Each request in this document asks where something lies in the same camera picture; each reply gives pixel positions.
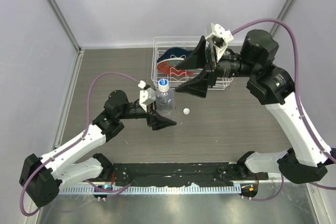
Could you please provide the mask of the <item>clear unlabelled plastic bottle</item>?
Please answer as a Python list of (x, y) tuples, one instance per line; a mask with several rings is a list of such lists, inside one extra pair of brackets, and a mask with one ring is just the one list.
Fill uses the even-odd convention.
[(175, 93), (171, 88), (157, 88), (156, 110), (159, 115), (175, 120)]

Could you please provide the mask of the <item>white blue bottle cap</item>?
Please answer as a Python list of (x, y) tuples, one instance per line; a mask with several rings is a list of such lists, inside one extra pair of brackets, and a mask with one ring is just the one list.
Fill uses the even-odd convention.
[(167, 91), (169, 89), (169, 81), (168, 81), (168, 79), (160, 79), (158, 81), (158, 89), (161, 92)]

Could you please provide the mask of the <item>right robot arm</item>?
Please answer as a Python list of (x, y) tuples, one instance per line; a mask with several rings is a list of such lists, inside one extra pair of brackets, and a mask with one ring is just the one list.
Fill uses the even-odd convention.
[(290, 74), (274, 64), (279, 48), (272, 35), (261, 29), (247, 33), (240, 53), (220, 54), (224, 39), (201, 37), (196, 48), (180, 62), (178, 70), (200, 69), (195, 78), (175, 90), (204, 98), (218, 78), (246, 77), (249, 92), (277, 120), (291, 148), (278, 153), (249, 151), (238, 160), (237, 173), (250, 179), (256, 173), (280, 173), (295, 184), (314, 183), (327, 174), (327, 165), (335, 157), (335, 149), (315, 143), (306, 128), (308, 118), (297, 106), (295, 83)]

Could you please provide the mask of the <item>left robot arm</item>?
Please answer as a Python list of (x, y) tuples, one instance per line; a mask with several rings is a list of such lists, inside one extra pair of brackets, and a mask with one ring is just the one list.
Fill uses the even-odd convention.
[(23, 188), (21, 197), (28, 195), (35, 206), (41, 208), (68, 186), (91, 178), (107, 181), (112, 174), (112, 164), (102, 154), (95, 154), (82, 163), (76, 161), (116, 137), (124, 129), (124, 119), (146, 119), (147, 125), (154, 131), (177, 124), (156, 111), (153, 89), (142, 90), (140, 94), (143, 104), (141, 100), (129, 102), (122, 90), (111, 92), (103, 111), (82, 133), (40, 157), (36, 154), (27, 156), (19, 178)]

